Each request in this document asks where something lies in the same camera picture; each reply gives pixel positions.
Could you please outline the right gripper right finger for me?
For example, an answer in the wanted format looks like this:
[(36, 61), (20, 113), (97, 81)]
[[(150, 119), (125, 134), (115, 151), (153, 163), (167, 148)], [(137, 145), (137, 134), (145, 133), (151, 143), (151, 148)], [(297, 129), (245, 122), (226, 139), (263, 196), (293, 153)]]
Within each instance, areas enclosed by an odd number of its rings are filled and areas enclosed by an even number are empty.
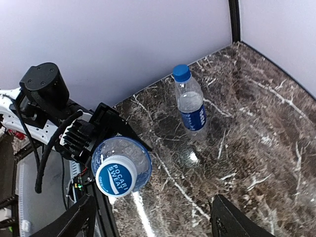
[(214, 196), (211, 204), (211, 226), (214, 237), (272, 237), (256, 225), (222, 194)]

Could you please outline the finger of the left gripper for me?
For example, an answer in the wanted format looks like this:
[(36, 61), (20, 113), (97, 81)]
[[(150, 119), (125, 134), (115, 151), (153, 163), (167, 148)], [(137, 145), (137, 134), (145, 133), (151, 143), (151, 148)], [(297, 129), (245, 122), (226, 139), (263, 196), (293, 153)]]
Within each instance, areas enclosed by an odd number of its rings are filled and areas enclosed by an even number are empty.
[(123, 119), (117, 111), (112, 108), (108, 110), (110, 117), (110, 128), (112, 128), (116, 133), (131, 138), (135, 141), (141, 143), (148, 151), (152, 151), (152, 148), (147, 145), (133, 130), (133, 128), (129, 125), (129, 123)]

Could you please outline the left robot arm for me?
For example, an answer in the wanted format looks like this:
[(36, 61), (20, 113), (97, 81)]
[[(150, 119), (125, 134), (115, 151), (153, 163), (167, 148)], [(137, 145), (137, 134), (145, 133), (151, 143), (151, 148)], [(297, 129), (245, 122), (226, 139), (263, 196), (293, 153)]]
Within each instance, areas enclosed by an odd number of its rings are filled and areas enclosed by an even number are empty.
[(118, 134), (136, 140), (152, 151), (113, 108), (100, 103), (93, 111), (71, 100), (54, 63), (30, 67), (18, 88), (0, 92), (0, 125), (6, 130), (29, 135), (32, 140), (45, 145), (62, 123), (77, 111), (82, 111), (82, 115), (72, 120), (52, 142), (53, 150), (65, 159), (87, 164), (103, 140)]

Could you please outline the white blue bottle cap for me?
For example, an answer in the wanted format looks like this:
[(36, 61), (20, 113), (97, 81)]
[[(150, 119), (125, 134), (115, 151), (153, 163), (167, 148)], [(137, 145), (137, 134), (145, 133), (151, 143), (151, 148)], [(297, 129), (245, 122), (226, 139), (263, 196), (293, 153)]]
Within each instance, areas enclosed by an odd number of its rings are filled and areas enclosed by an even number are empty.
[(136, 179), (135, 164), (129, 158), (121, 155), (105, 159), (96, 172), (97, 187), (108, 197), (120, 198), (131, 193)]

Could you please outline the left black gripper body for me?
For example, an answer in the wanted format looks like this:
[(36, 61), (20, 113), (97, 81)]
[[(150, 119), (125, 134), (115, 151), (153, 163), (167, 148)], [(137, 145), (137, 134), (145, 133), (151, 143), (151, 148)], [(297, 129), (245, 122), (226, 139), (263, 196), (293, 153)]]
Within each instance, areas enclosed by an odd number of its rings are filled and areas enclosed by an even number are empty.
[(96, 131), (93, 135), (92, 142), (88, 148), (87, 153), (78, 159), (74, 159), (76, 162), (86, 165), (89, 163), (89, 159), (92, 156), (94, 150), (99, 144), (107, 138), (115, 136), (117, 133), (110, 128), (109, 106), (104, 103), (100, 103), (93, 113), (92, 117), (87, 121), (96, 126)]

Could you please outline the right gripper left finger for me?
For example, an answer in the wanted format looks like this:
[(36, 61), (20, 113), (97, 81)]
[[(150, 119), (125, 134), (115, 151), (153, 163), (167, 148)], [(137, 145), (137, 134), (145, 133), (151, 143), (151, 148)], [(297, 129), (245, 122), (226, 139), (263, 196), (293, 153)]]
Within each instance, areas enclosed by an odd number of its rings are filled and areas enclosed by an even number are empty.
[(75, 237), (85, 224), (86, 236), (94, 235), (97, 204), (94, 196), (85, 194), (54, 222), (32, 234), (34, 237)]

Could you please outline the white cap water bottle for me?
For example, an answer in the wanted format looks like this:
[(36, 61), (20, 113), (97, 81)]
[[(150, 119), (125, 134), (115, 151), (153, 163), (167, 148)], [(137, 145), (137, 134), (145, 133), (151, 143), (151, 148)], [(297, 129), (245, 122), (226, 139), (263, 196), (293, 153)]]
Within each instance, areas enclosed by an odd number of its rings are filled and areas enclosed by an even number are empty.
[(148, 150), (124, 136), (104, 140), (91, 158), (98, 189), (108, 197), (121, 198), (142, 189), (152, 173)]

